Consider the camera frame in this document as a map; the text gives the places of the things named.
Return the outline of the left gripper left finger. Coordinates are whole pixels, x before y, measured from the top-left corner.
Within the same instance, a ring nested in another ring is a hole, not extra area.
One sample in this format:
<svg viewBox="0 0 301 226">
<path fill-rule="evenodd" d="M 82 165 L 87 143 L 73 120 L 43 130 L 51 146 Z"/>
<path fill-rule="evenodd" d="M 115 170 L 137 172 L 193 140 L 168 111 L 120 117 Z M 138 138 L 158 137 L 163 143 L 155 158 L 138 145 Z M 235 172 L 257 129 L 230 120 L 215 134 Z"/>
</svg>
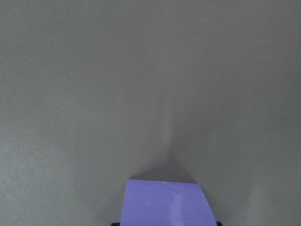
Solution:
<svg viewBox="0 0 301 226">
<path fill-rule="evenodd" d="M 111 226 L 120 226 L 120 222 L 111 223 Z"/>
</svg>

